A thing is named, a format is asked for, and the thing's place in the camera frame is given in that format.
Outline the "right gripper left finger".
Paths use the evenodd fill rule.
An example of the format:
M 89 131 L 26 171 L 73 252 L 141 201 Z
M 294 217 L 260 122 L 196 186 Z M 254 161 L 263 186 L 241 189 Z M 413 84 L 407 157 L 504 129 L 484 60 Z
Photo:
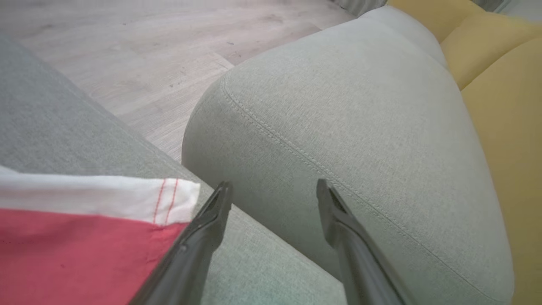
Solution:
M 199 305 L 213 253 L 232 208 L 232 184 L 221 182 L 130 300 L 130 305 Z

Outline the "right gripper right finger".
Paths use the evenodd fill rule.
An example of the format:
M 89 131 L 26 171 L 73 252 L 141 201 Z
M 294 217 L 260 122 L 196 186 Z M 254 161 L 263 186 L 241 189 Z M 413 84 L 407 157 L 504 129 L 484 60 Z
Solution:
M 349 305 L 412 305 L 414 299 L 367 230 L 325 178 L 317 182 L 324 238 L 337 254 Z

